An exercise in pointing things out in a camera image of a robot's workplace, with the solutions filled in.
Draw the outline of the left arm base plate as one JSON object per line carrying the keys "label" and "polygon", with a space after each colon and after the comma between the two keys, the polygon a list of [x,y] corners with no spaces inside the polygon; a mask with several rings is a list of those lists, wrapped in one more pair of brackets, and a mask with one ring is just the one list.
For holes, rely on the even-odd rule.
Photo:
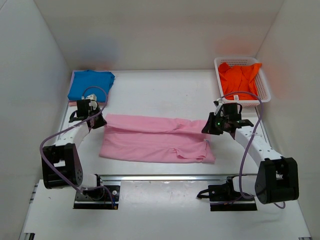
{"label": "left arm base plate", "polygon": [[118,210],[121,182],[120,181],[102,181],[103,185],[108,188],[109,193],[103,189],[89,191],[88,194],[75,193],[73,208],[76,210]]}

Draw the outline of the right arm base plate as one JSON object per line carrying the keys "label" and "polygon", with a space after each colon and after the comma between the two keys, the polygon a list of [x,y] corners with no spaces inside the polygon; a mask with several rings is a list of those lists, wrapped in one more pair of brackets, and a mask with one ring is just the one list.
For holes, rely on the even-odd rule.
{"label": "right arm base plate", "polygon": [[227,176],[221,183],[209,183],[196,198],[208,200],[211,212],[254,212],[257,211],[255,198],[245,199],[235,191],[233,180],[235,176]]}

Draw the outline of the pink t shirt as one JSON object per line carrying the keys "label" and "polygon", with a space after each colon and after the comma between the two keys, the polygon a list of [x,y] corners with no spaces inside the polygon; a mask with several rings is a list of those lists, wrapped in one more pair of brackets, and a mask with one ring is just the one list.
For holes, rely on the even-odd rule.
{"label": "pink t shirt", "polygon": [[107,114],[99,156],[129,162],[213,164],[204,120]]}

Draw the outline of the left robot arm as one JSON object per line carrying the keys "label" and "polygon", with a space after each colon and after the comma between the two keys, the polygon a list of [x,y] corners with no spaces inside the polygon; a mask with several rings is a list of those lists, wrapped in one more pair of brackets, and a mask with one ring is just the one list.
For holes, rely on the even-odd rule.
{"label": "left robot arm", "polygon": [[40,144],[43,183],[47,189],[72,187],[79,194],[101,198],[107,189],[96,174],[84,174],[78,148],[84,138],[107,125],[102,109],[92,97],[78,100],[77,110],[69,117],[68,128],[55,134],[60,138],[53,145],[45,146],[52,137]]}

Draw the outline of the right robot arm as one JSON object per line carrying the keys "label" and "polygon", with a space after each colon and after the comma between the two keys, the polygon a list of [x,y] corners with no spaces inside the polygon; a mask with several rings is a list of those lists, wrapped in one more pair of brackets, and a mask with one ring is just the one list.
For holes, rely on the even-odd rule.
{"label": "right robot arm", "polygon": [[208,187],[209,196],[224,193],[223,204],[256,197],[262,204],[295,201],[299,198],[298,164],[292,157],[284,157],[257,134],[257,125],[242,118],[239,103],[214,102],[202,133],[228,133],[244,148],[239,174],[229,176],[222,185]]}

